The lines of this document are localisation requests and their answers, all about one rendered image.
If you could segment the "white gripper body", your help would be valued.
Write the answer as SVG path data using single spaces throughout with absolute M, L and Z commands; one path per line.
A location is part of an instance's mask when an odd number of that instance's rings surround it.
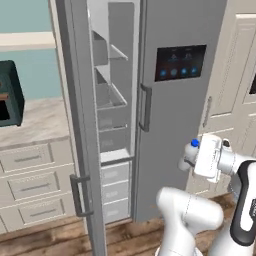
M 220 178 L 218 163 L 221 155 L 222 139 L 216 135 L 204 134 L 196 158 L 194 173 L 217 183 Z

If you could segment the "cream wall shelf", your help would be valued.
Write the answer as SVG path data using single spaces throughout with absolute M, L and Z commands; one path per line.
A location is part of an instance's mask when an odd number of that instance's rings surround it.
M 54 49 L 55 47 L 52 32 L 0 33 L 0 52 Z

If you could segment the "cream drawer front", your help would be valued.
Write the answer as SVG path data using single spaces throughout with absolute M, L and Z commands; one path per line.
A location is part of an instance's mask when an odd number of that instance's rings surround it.
M 20 192 L 20 189 L 22 188 L 38 186 L 45 183 L 50 183 L 48 188 L 45 187 L 41 189 Z M 48 172 L 43 174 L 25 176 L 22 178 L 11 179 L 8 181 L 8 184 L 10 186 L 10 189 L 15 200 L 56 192 L 60 189 L 58 177 L 55 172 Z
M 50 210 L 53 208 L 56 208 L 55 212 L 40 215 L 40 216 L 30 217 L 30 214 L 45 211 L 45 210 Z M 60 199 L 43 201 L 40 203 L 23 206 L 19 208 L 19 211 L 25 224 L 42 221 L 45 219 L 53 218 L 53 217 L 64 214 L 63 204 Z
M 40 155 L 41 158 L 19 163 L 14 162 L 14 159 L 25 158 L 34 155 Z M 5 173 L 42 166 L 53 162 L 53 153 L 51 146 L 48 143 L 16 148 L 0 153 L 0 164 L 2 165 L 3 171 Z

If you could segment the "cream tall cupboard door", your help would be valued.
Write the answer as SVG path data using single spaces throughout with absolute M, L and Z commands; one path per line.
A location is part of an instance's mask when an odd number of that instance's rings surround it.
M 206 127 L 201 125 L 201 133 L 232 127 L 238 92 L 255 37 L 256 14 L 235 14 L 223 22 L 202 123 L 209 96 L 212 104 Z

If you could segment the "grey side-by-side fridge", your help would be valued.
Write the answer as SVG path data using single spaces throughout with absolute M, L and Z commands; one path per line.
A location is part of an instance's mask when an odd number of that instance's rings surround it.
M 139 68 L 140 68 L 140 31 L 142 0 L 87 0 L 89 29 L 91 33 L 92 63 L 95 79 L 95 69 L 98 68 L 108 84 L 114 84 L 123 98 L 127 101 L 128 124 L 125 125 L 129 131 L 129 147 L 115 151 L 100 152 L 100 177 L 102 206 L 108 203 L 103 202 L 103 187 L 101 168 L 118 163 L 129 162 L 129 192 L 128 208 L 129 217 L 132 216 L 132 195 L 134 178 L 136 174 L 136 145 L 138 131 L 138 107 L 139 107 Z M 92 32 L 96 31 L 107 43 L 108 64 L 94 64 Z M 59 22 L 56 30 L 56 37 L 60 40 Z M 120 49 L 128 60 L 109 59 L 109 46 L 113 44 Z

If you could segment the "black built-in oven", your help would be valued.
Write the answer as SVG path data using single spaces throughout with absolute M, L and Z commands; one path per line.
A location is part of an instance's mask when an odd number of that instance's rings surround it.
M 253 82 L 252 82 L 249 94 L 250 95 L 256 94 L 256 73 L 255 73 L 255 76 L 254 76 L 254 79 L 253 79 Z

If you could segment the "clear blue-capped water bottle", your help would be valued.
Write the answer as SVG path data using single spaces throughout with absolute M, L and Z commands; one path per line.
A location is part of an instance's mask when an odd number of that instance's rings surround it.
M 178 162 L 178 168 L 181 171 L 188 171 L 191 166 L 184 162 L 184 159 L 196 163 L 196 157 L 199 151 L 200 141 L 198 139 L 192 139 L 184 148 L 184 154 Z

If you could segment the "dark green toaster oven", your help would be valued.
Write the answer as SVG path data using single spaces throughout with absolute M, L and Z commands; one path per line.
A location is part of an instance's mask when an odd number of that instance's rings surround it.
M 12 60 L 0 61 L 0 127 L 20 126 L 25 99 L 16 65 Z

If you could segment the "grey freezer drawer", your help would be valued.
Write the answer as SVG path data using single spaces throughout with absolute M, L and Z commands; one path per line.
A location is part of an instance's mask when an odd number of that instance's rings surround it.
M 108 152 L 129 147 L 129 131 L 126 127 L 99 132 L 100 151 Z
M 100 130 L 124 127 L 128 124 L 127 108 L 102 108 L 97 111 L 97 118 Z

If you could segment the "white freezer drawer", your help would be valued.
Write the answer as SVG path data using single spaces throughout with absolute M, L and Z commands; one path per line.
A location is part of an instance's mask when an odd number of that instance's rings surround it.
M 128 199 L 111 202 L 103 206 L 104 220 L 112 223 L 129 217 Z
M 102 184 L 107 185 L 129 178 L 130 163 L 118 163 L 101 168 Z
M 110 203 L 128 197 L 129 182 L 123 181 L 103 187 L 103 202 Z

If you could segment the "clear freezer basket shelf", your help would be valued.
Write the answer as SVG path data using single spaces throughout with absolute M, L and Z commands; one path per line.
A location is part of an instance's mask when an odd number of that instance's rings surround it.
M 96 103 L 99 109 L 123 107 L 127 105 L 127 101 L 114 84 L 108 84 L 102 72 L 95 69 L 96 78 Z

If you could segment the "cream low cupboard door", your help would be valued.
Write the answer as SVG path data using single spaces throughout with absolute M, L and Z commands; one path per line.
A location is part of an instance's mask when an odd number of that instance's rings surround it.
M 232 149 L 240 154 L 256 158 L 256 113 L 245 115 L 236 128 L 213 131 L 212 134 L 230 140 Z M 218 183 L 208 182 L 203 177 L 194 177 L 189 173 L 186 191 L 212 198 L 228 192 L 230 177 L 222 174 Z

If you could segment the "grey freezer door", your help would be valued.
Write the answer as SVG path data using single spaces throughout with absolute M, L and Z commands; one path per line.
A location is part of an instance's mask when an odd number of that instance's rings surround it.
M 92 256 L 107 256 L 103 216 L 100 152 L 97 133 L 96 92 L 90 45 L 87 0 L 55 0 L 78 160 L 77 177 L 82 211 L 93 210 L 86 220 Z

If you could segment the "grey fridge door with screen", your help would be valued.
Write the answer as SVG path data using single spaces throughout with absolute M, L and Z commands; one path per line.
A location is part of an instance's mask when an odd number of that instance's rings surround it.
M 198 135 L 227 0 L 142 0 L 136 174 L 132 216 L 157 217 L 158 190 L 186 188 L 177 168 L 184 146 Z M 152 88 L 150 130 L 139 127 Z

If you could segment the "grey freezer door bin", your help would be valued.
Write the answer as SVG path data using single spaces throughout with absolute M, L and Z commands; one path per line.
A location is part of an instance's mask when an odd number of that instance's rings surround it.
M 108 64 L 108 48 L 106 40 L 99 35 L 96 31 L 92 32 L 93 42 L 93 58 L 94 64 L 107 65 Z

